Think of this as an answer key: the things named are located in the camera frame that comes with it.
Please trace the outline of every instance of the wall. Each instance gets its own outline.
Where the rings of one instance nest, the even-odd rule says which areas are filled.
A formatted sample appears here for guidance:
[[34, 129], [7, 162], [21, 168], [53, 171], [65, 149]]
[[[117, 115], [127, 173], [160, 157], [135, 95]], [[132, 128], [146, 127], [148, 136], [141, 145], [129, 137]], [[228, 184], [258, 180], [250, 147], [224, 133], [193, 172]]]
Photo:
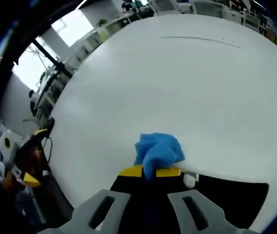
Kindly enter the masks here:
[[111, 0], [114, 6], [118, 9], [119, 12], [123, 12], [122, 4], [123, 0]]
[[242, 0], [242, 2], [244, 2], [244, 4], [246, 5], [247, 9], [250, 10], [251, 9], [251, 3], [250, 0]]
[[61, 58], [66, 58], [70, 52], [69, 46], [64, 42], [64, 40], [58, 35], [58, 33], [50, 28], [41, 38], [48, 44], [52, 50]]
[[80, 10], [94, 28], [97, 27], [96, 24], [100, 19], [110, 21], [120, 16], [119, 11], [111, 0], [99, 1]]
[[35, 123], [23, 123], [23, 119], [34, 119], [30, 111], [30, 89], [14, 73], [6, 87], [0, 106], [0, 119], [12, 131], [22, 136], [31, 134], [37, 126]]
[[69, 47], [93, 29], [91, 23], [80, 10], [66, 14], [52, 23], [51, 26]]

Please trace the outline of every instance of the window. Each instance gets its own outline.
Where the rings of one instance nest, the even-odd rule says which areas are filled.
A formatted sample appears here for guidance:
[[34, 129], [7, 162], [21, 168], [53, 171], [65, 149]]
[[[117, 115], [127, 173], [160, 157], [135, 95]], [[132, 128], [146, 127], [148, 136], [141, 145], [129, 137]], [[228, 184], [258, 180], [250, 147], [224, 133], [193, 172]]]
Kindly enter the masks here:
[[72, 46], [91, 31], [93, 26], [80, 10], [75, 10], [53, 23], [52, 28], [68, 46]]
[[145, 6], [148, 4], [147, 0], [140, 0], [140, 2]]
[[[36, 40], [51, 56], [57, 59], [56, 53], [45, 44], [42, 38], [37, 37]], [[13, 72], [26, 86], [36, 91], [36, 84], [39, 82], [42, 73], [52, 65], [52, 62], [31, 43], [19, 57], [18, 65], [14, 65]]]

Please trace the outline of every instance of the yellow object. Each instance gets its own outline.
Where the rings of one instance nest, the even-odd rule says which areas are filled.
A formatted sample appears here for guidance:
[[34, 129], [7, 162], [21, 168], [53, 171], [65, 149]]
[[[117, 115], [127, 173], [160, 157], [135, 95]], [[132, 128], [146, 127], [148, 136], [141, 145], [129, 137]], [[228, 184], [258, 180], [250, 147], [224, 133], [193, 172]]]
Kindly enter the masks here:
[[26, 185], [29, 185], [31, 187], [36, 187], [41, 185], [41, 183], [29, 173], [25, 173], [25, 176], [23, 177], [23, 181], [25, 182]]
[[99, 28], [97, 31], [99, 33], [101, 42], [104, 43], [109, 38], [109, 34], [104, 28]]
[[119, 173], [119, 176], [142, 177], [143, 165], [128, 167]]
[[172, 177], [172, 176], [180, 176], [181, 169], [176, 167], [158, 169], [156, 171], [157, 177]]
[[38, 135], [39, 133], [42, 133], [44, 131], [47, 131], [47, 128], [35, 131], [35, 135]]

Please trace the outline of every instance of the cable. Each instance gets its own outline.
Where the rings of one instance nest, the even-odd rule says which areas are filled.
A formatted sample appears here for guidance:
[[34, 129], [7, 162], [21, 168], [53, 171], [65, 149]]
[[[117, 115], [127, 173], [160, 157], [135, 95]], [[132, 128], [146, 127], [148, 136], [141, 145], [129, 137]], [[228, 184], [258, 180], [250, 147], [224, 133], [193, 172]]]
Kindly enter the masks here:
[[51, 155], [52, 155], [52, 147], [53, 147], [53, 141], [50, 137], [47, 137], [44, 144], [43, 144], [43, 150], [45, 148], [45, 145], [46, 145], [46, 142], [47, 142], [47, 139], [50, 139], [51, 140], [51, 147], [50, 147], [50, 154], [49, 154], [49, 158], [47, 159], [47, 164], [50, 163], [50, 159], [51, 159]]
[[39, 53], [39, 51], [38, 51], [37, 49], [36, 49], [36, 52], [37, 52], [37, 56], [39, 57], [40, 61], [41, 61], [42, 64], [43, 64], [45, 70], [48, 72], [48, 69], [46, 68], [46, 66], [45, 66], [45, 64], [44, 64], [44, 62], [43, 62], [43, 60], [41, 59], [40, 53]]
[[46, 57], [45, 55], [41, 54], [38, 50], [25, 50], [24, 52], [33, 53], [33, 54], [36, 54], [36, 55], [40, 55], [42, 57]]

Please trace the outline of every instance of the machine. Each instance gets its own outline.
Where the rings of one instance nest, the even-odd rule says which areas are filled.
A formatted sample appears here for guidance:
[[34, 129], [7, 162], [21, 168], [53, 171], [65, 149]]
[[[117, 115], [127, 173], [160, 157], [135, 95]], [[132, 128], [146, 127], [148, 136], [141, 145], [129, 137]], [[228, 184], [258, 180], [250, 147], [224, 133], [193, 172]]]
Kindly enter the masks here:
[[39, 152], [36, 153], [36, 146], [49, 136], [54, 122], [54, 119], [51, 118], [43, 129], [29, 137], [22, 138], [9, 129], [5, 130], [0, 137], [0, 161], [21, 185], [31, 187], [40, 185], [40, 181], [35, 176], [39, 164], [37, 163]]

